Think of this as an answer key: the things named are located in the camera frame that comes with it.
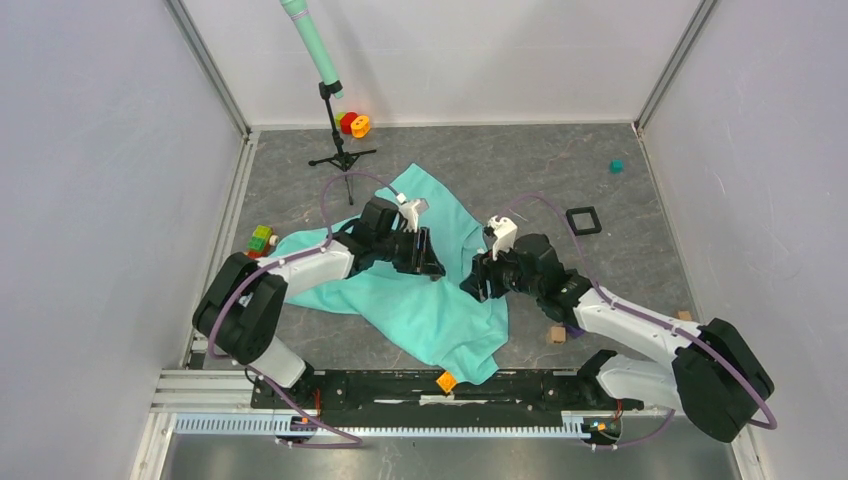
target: wooden cube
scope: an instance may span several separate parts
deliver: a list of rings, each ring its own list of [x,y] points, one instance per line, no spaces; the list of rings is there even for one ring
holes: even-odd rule
[[[547,341],[548,343],[553,343],[555,345],[565,343],[565,327],[561,325],[554,325],[548,329]]]

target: orange toy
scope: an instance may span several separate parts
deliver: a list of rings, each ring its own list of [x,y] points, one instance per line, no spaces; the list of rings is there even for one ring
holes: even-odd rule
[[[350,131],[354,138],[362,138],[371,130],[371,121],[365,115],[360,115],[350,124]]]

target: red toy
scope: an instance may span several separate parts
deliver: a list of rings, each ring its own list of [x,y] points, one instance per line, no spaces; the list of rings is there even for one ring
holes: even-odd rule
[[[347,135],[351,134],[352,130],[350,128],[350,124],[353,123],[353,121],[356,120],[356,117],[358,116],[359,114],[356,112],[347,112],[345,116],[342,117],[341,121],[339,122],[339,128],[342,129],[342,133]]]

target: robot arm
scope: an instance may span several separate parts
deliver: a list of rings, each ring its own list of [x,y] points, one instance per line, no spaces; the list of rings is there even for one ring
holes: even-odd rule
[[[517,228],[507,218],[493,218],[485,231],[495,238],[495,244],[491,251],[474,257],[472,273],[460,285],[464,291],[481,302],[509,291],[531,295],[553,321],[612,338],[653,360],[636,361],[611,351],[598,352],[581,372],[595,376],[611,397],[681,409],[713,438],[733,440],[758,407],[729,372],[678,335],[680,331],[711,345],[763,399],[774,391],[768,374],[729,323],[716,318],[701,326],[677,320],[602,290],[612,299],[610,302],[589,279],[562,266],[545,235],[516,238]],[[623,306],[663,319],[672,329],[628,313]]]
[[[359,218],[345,224],[320,249],[258,262],[235,253],[224,262],[192,323],[210,336],[225,302],[244,279],[261,267],[276,264],[253,281],[227,312],[215,344],[238,363],[251,366],[288,388],[307,367],[275,335],[285,300],[318,285],[350,278],[378,260],[391,262],[401,273],[443,276],[445,269],[431,246],[430,230],[418,226],[418,216],[426,209],[423,199],[404,202],[398,208],[388,200],[374,197]]]

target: cable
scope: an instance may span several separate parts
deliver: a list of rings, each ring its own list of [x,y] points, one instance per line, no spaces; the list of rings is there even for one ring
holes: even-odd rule
[[[599,433],[601,436],[604,436],[604,437],[606,437],[606,438],[608,438],[608,439],[610,439],[610,440],[612,440],[612,441],[614,441],[614,442],[618,443],[618,441],[619,441],[619,440],[621,440],[621,437],[622,437],[622,436],[624,436],[624,422],[623,422],[623,421],[621,421],[621,419],[619,418],[619,422],[618,422],[618,436],[617,436],[617,437],[614,437],[614,436],[612,436],[612,435],[608,434],[607,432],[605,432],[605,431],[603,431],[603,430],[598,430],[598,433]]]
[[[627,447],[635,447],[636,445],[640,445],[649,440],[653,440],[658,437],[661,433],[668,429],[669,425],[671,425],[671,420],[674,418],[675,411],[669,410],[668,415],[663,420],[663,423],[660,424],[659,428],[654,430],[652,433],[645,435],[642,438],[637,438],[636,440],[630,440],[629,442],[624,443],[616,443],[615,445],[597,445],[597,444],[586,444],[587,446],[592,448],[592,451],[595,450],[605,450],[605,451],[613,451],[618,450],[619,448],[627,448]]]
[[[250,378],[250,374],[249,374],[249,373],[247,373],[247,369],[246,369],[246,368],[244,369],[244,378],[246,378],[246,379],[247,379],[247,381],[248,381],[248,382],[250,382],[250,384],[251,384],[251,385],[253,385],[254,387],[258,387],[258,386],[259,386],[259,376],[256,376],[256,377],[253,377],[253,378]]]
[[[279,260],[274,260],[271,263],[259,268],[258,270],[253,272],[250,276],[248,276],[241,283],[241,285],[239,285],[238,288],[235,289],[233,294],[230,295],[230,297],[224,303],[224,306],[221,307],[221,311],[218,313],[218,318],[215,319],[215,323],[212,325],[212,330],[209,332],[209,342],[208,343],[209,343],[209,345],[211,345],[211,347],[209,348],[208,353],[209,353],[210,357],[217,358],[217,359],[228,357],[228,355],[221,355],[221,354],[215,352],[215,345],[216,345],[215,341],[218,338],[218,331],[221,329],[221,324],[223,324],[224,318],[226,318],[227,314],[230,313],[230,309],[233,308],[233,304],[235,304],[235,302],[241,297],[242,292],[244,292],[244,290],[248,287],[248,285],[250,285],[251,282],[253,282],[253,280],[258,278],[260,275],[267,272],[268,270],[272,270],[272,269],[278,267],[281,264],[281,262],[292,262],[292,261],[300,259],[300,258],[308,257],[308,256],[313,255],[315,253],[321,252],[321,249],[326,248],[328,245],[330,245],[330,242],[333,241],[333,223],[329,220],[329,218],[327,216],[327,207],[326,207],[327,191],[329,191],[330,186],[333,183],[335,183],[337,180],[340,180],[340,179],[346,178],[346,177],[350,177],[350,176],[361,176],[361,177],[370,178],[372,180],[376,180],[378,183],[380,183],[384,187],[388,188],[396,197],[400,195],[400,193],[393,186],[384,182],[382,179],[380,179],[376,175],[371,175],[370,173],[343,172],[343,173],[336,175],[335,177],[331,178],[330,180],[328,180],[327,183],[324,184],[324,188],[321,190],[321,203],[320,203],[321,218],[324,220],[324,224],[327,226],[327,237],[324,239],[324,241],[321,243],[321,245],[319,245],[317,247],[313,247],[313,248],[309,248],[309,249],[306,249],[306,250],[302,250],[300,252],[292,253],[292,254],[287,255],[287,256],[279,259]]]
[[[245,278],[241,282],[241,284],[239,284],[238,287],[236,287],[236,289],[233,291],[232,295],[230,295],[229,298],[227,298],[227,301],[224,302],[224,305],[221,307],[221,311],[218,313],[218,318],[215,319],[215,323],[212,325],[212,330],[209,332],[209,337],[208,337],[209,342],[208,343],[210,345],[210,348],[208,350],[208,353],[209,353],[210,357],[212,357],[212,358],[227,358],[228,357],[228,355],[226,355],[226,354],[220,355],[220,354],[215,352],[215,341],[218,338],[218,332],[221,330],[221,324],[223,324],[224,318],[227,317],[227,314],[230,312],[230,309],[233,307],[235,302],[238,301],[239,298],[241,298],[241,294],[245,291],[245,289],[247,289],[247,287],[251,283],[253,283],[254,280],[259,278],[259,276],[268,272],[269,270],[273,270],[274,268],[277,268],[280,264],[282,264],[284,262],[291,262],[291,261],[297,260],[299,258],[304,258],[304,257],[307,257],[309,255],[313,255],[315,253],[320,253],[324,248],[326,248],[328,245],[330,245],[330,242],[333,241],[333,224],[330,222],[330,220],[328,219],[328,216],[327,216],[327,208],[326,208],[327,191],[329,191],[330,186],[333,183],[335,183],[337,180],[342,179],[342,178],[346,178],[346,177],[350,177],[350,176],[368,177],[372,180],[376,180],[378,183],[380,183],[384,187],[388,188],[389,191],[391,191],[392,194],[395,195],[395,197],[400,197],[400,193],[393,186],[384,182],[379,177],[377,177],[375,175],[371,175],[370,173],[343,172],[343,173],[336,175],[335,177],[331,178],[330,180],[328,180],[327,183],[324,185],[324,188],[321,190],[321,204],[320,204],[320,206],[321,206],[321,217],[322,217],[322,219],[324,220],[324,223],[327,226],[327,238],[325,238],[324,241],[321,243],[321,245],[319,245],[317,247],[302,250],[300,252],[295,252],[295,253],[287,255],[287,256],[279,259],[279,260],[271,261],[267,265],[264,265],[264,266],[258,268],[255,272],[248,275],[248,277]],[[335,427],[331,427],[331,426],[327,425],[326,423],[322,422],[321,420],[309,415],[302,408],[300,408],[294,402],[294,400],[292,400],[288,395],[286,395],[286,393],[283,391],[282,387],[277,385],[277,383],[274,382],[270,377],[268,377],[267,375],[264,375],[262,372],[256,370],[253,367],[248,367],[248,368],[253,370],[253,372],[256,373],[257,375],[263,375],[264,378],[265,378],[265,382],[268,383],[268,385],[271,387],[271,389],[274,390],[274,392],[277,395],[279,395],[280,398],[282,398],[283,401],[286,402],[286,404],[288,404],[289,407],[291,407],[293,410],[295,410],[301,416],[307,418],[309,421],[311,421],[315,425],[318,425],[319,427],[323,428],[324,430],[327,430],[328,432],[335,433],[336,435],[344,437],[344,438],[350,440],[351,442],[353,442],[353,443],[320,443],[320,444],[293,444],[293,443],[289,443],[290,446],[297,447],[297,448],[313,448],[313,449],[357,448],[357,447],[362,446],[362,439],[361,438],[359,438],[355,435],[351,435],[349,433],[342,432],[341,430],[339,430]]]
[[[261,375],[261,373],[255,368],[250,367],[250,369],[253,370],[257,375]],[[357,437],[356,435],[343,432],[336,427],[331,427],[330,425],[327,425],[318,418],[306,413],[306,411],[300,408],[300,406],[298,406],[298,404],[295,403],[295,401],[292,400],[291,397],[289,397],[285,391],[283,391],[282,387],[277,385],[277,382],[265,376],[265,383],[267,383],[268,386],[270,386],[271,389],[274,390],[274,393],[279,395],[280,398],[282,398],[283,401],[286,402],[286,404],[291,407],[292,410],[297,412],[300,416],[306,418],[313,424],[317,425],[320,428],[323,428],[324,430],[330,433],[335,433],[336,435],[344,437],[351,441],[351,443],[289,443],[289,446],[293,448],[311,448],[315,450],[327,450],[335,448],[359,448],[362,446],[362,439]]]
[[[760,420],[753,420],[752,419],[752,420],[749,420],[748,423],[750,423],[751,425],[754,425],[756,427],[765,428],[767,430],[775,430],[777,428],[777,419],[774,417],[774,413],[772,413],[772,411],[768,407],[768,405],[766,405],[765,400],[763,400],[762,397],[760,397],[760,395],[757,393],[757,391],[754,390],[754,387],[751,385],[751,383],[748,382],[748,380],[745,379],[745,377],[742,376],[741,373],[739,373],[739,370],[737,370],[733,365],[731,365],[730,362],[725,360],[725,358],[722,357],[721,354],[719,354],[717,351],[715,351],[715,349],[713,349],[711,346],[707,345],[706,342],[702,341],[700,338],[696,337],[695,335],[692,335],[691,333],[689,333],[685,330],[675,330],[674,326],[671,323],[668,323],[665,320],[657,318],[657,317],[650,315],[648,313],[641,312],[641,311],[639,311],[635,308],[632,308],[632,307],[630,307],[626,304],[616,302],[609,295],[607,295],[607,293],[604,292],[604,290],[601,288],[600,284],[598,284],[597,280],[595,280],[595,277],[592,275],[592,271],[589,269],[589,266],[587,265],[586,256],[583,253],[583,248],[580,246],[580,242],[577,240],[577,236],[574,235],[574,231],[571,230],[571,226],[568,225],[568,221],[566,219],[565,214],[559,208],[557,208],[552,202],[550,202],[547,198],[545,198],[542,194],[525,193],[524,195],[520,195],[518,198],[513,200],[509,205],[507,205],[506,208],[501,210],[501,213],[498,215],[498,217],[505,217],[506,212],[509,212],[516,204],[518,204],[519,202],[522,202],[522,201],[524,201],[528,198],[533,198],[533,199],[539,200],[540,202],[547,205],[548,208],[553,210],[553,212],[557,215],[557,217],[559,217],[559,219],[565,225],[565,229],[566,229],[566,231],[568,231],[568,234],[571,237],[571,241],[574,243],[574,246],[577,248],[577,255],[580,258],[580,263],[583,266],[583,270],[586,272],[586,277],[589,278],[589,281],[592,283],[592,287],[595,289],[595,291],[598,292],[598,295],[601,297],[601,299],[603,299],[603,301],[607,302],[613,308],[619,308],[622,311],[627,312],[627,313],[629,313],[629,314],[631,314],[631,315],[633,315],[637,318],[640,318],[642,320],[653,323],[654,325],[657,325],[658,327],[664,328],[664,329],[672,332],[672,334],[680,335],[681,337],[685,338],[686,340],[689,340],[690,342],[694,343],[699,348],[701,348],[702,350],[707,352],[707,354],[709,354],[716,362],[718,362],[718,364],[721,365],[722,368],[727,370],[727,372],[730,374],[730,376],[733,377],[734,380],[739,382],[739,385],[742,386],[742,389],[745,390],[745,393],[747,393],[751,397],[751,399],[754,400],[754,403],[757,404],[757,407],[759,407],[759,409],[763,411],[763,414],[765,414],[766,420],[768,421],[768,423],[766,423],[766,422],[762,422]]]
[[[613,414],[610,423],[617,422],[619,419],[621,419],[621,415],[624,414],[624,404],[621,402],[621,400],[616,399],[615,405],[615,413]]]

